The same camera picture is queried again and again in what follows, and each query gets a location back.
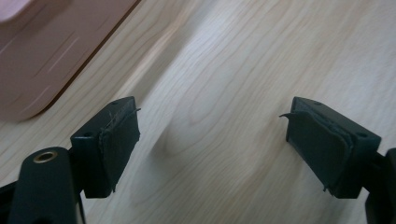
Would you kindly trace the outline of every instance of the pink object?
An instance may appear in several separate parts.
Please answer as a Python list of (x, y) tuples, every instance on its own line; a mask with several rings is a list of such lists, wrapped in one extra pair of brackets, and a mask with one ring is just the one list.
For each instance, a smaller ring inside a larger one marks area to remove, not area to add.
[(0, 0), (0, 119), (43, 110), (137, 0)]

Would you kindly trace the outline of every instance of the black clamp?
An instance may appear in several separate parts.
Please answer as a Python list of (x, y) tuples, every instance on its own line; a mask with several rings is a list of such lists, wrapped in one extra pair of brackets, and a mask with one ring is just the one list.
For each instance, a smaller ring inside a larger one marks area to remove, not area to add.
[(134, 97), (108, 104), (71, 136), (72, 148), (27, 157), (19, 180), (0, 188), (0, 223), (85, 223), (80, 193), (115, 190), (139, 140)]
[(361, 188), (370, 224), (396, 223), (396, 148), (377, 153), (381, 137), (328, 106), (294, 97), (286, 140), (340, 199), (356, 199)]

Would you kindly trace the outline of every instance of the light wooden surface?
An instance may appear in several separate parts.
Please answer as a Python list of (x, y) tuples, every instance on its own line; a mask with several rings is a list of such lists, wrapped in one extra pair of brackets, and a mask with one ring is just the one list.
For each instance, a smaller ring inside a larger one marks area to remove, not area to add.
[(0, 184), (109, 101), (134, 95), (142, 133), (89, 223), (365, 223), (285, 141), (295, 95), (396, 147), (393, 0), (143, 0), (48, 111), (0, 123)]

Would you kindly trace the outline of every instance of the black plastic housing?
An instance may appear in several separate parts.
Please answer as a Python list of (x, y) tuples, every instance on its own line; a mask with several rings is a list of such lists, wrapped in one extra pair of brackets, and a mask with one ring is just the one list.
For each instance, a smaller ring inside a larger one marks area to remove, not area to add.
[[(53, 159), (35, 161), (46, 154)], [(84, 223), (66, 149), (49, 147), (23, 161), (8, 223)]]
[(105, 198), (115, 190), (139, 140), (136, 112), (134, 97), (119, 99), (71, 136), (74, 173), (87, 198)]
[(328, 106), (294, 97), (286, 140), (337, 198), (354, 199), (381, 138)]

